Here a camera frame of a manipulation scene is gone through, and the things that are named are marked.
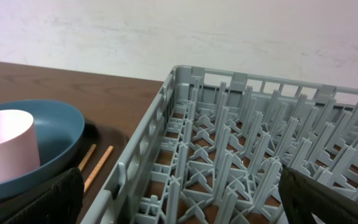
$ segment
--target wooden chopstick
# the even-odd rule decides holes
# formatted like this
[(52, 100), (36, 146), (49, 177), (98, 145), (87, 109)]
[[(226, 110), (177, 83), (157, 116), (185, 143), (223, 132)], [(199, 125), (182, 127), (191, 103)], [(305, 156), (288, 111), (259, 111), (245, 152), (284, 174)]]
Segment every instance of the wooden chopstick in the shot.
[(86, 166), (86, 163), (89, 161), (89, 159), (92, 156), (95, 149), (96, 149), (96, 145), (92, 144), (92, 146), (86, 153), (85, 157), (82, 159), (81, 163), (78, 165), (78, 168), (80, 169), (81, 172), (84, 169), (84, 167)]
[(92, 170), (91, 175), (89, 175), (89, 177), (85, 181), (84, 194), (86, 193), (86, 191), (88, 191), (88, 189), (89, 189), (90, 185), (92, 184), (94, 178), (97, 176), (97, 174), (101, 170), (102, 166), (107, 161), (107, 158), (110, 156), (110, 154), (111, 154), (113, 149), (114, 148), (112, 146), (109, 146), (107, 148), (106, 152), (103, 154), (102, 158), (100, 158), (100, 160), (99, 160), (98, 164), (96, 165), (96, 167), (94, 167), (94, 169)]

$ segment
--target white wall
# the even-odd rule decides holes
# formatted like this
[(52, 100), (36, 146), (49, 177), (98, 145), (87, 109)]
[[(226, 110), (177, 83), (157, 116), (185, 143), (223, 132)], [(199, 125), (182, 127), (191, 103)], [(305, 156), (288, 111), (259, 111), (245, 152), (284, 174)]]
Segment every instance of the white wall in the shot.
[(0, 61), (152, 80), (187, 64), (358, 88), (358, 0), (0, 0)]

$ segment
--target cup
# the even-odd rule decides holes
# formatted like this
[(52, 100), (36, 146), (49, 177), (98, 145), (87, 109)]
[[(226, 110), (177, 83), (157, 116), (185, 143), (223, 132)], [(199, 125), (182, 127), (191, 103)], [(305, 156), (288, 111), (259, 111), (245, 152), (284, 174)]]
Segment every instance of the cup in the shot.
[(33, 116), (21, 110), (0, 111), (0, 182), (40, 167)]

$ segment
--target gray dish rack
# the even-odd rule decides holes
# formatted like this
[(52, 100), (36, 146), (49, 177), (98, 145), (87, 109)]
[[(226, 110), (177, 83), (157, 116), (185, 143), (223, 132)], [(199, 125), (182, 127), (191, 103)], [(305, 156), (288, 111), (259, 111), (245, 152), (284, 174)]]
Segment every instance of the gray dish rack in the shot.
[(286, 223), (282, 164), (358, 202), (358, 102), (340, 94), (358, 90), (176, 66), (82, 223)]

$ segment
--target brown table surface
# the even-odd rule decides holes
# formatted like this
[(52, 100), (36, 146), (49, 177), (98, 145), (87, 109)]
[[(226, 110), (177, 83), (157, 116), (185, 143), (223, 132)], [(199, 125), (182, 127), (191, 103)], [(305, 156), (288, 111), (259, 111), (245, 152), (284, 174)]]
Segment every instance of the brown table surface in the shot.
[[(86, 119), (114, 127), (128, 137), (132, 136), (161, 86), (162, 82), (150, 80), (0, 62), (0, 103), (25, 99), (61, 100), (77, 107)], [(98, 158), (93, 157), (96, 161), (90, 161), (89, 166), (97, 163)], [(99, 173), (107, 177), (109, 170), (105, 168)], [(93, 196), (103, 183), (95, 181), (92, 184)], [(91, 202), (87, 198), (84, 203), (89, 206)]]

